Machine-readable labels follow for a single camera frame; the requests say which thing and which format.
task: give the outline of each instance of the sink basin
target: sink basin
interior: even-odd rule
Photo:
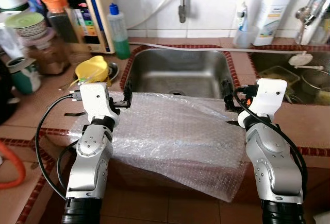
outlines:
[[[324,71],[330,70],[330,54],[329,53],[311,53],[313,55],[313,60],[307,64],[310,66],[324,66]],[[307,69],[304,68],[294,68],[289,64],[289,59],[293,54],[269,54],[269,53],[251,53],[250,58],[255,66],[256,71],[262,72],[274,66],[281,66],[292,73],[301,76],[302,72]],[[302,81],[298,81],[290,86],[290,90],[293,91],[289,94],[292,95],[292,102],[299,104],[314,104],[315,96],[306,93],[302,89]]]
[[[129,79],[134,92],[222,98],[221,82],[233,80],[218,51],[147,49],[138,53]]]

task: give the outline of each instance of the dish soap bottle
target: dish soap bottle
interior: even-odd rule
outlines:
[[[258,34],[254,45],[269,45],[272,43],[283,13],[290,0],[262,0],[256,26]]]
[[[129,58],[128,35],[124,20],[124,14],[119,12],[118,5],[112,3],[110,6],[108,21],[112,29],[112,40],[114,49],[119,59]]]

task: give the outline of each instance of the kitchen counter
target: kitchen counter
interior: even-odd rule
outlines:
[[[131,38],[134,42],[146,42],[165,45],[216,45],[224,48],[232,47],[231,38]],[[293,40],[278,38],[274,40],[274,45],[282,48],[284,45],[291,45]],[[138,46],[131,46],[133,51]],[[255,70],[247,53],[230,53],[236,76],[239,84],[254,84],[256,80]],[[119,60],[116,56],[104,55],[108,62],[118,64],[120,73],[110,87],[111,91],[121,91],[121,81],[123,76],[127,76],[126,67],[129,60]],[[0,139],[6,141],[25,140],[32,141],[38,122],[46,108],[57,98],[67,95],[69,90],[59,91],[59,86],[73,80],[74,68],[70,67],[59,76],[42,77],[40,89],[28,96],[16,94],[21,99],[18,109],[12,117],[0,126]],[[83,111],[82,102],[62,101],[50,113],[44,122],[43,134],[56,145],[65,146],[70,142],[67,136],[68,130],[73,126],[76,117],[64,116],[65,113],[78,113]],[[305,156],[308,167],[330,168],[330,106],[314,105],[291,105],[283,103],[276,113],[276,122],[281,129],[296,143],[302,154]],[[32,158],[30,150],[21,151],[16,149],[23,161],[31,163],[31,159],[24,160],[25,157]],[[36,182],[40,177],[40,172],[36,173]]]

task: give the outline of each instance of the green container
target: green container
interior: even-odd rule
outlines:
[[[14,86],[22,94],[32,94],[39,89],[41,81],[34,65],[35,59],[16,58],[7,62]]]

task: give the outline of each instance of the chrome faucet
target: chrome faucet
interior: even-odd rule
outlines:
[[[306,45],[322,21],[330,0],[309,0],[307,6],[300,8],[295,17],[301,21],[301,28],[296,37],[296,43]]]

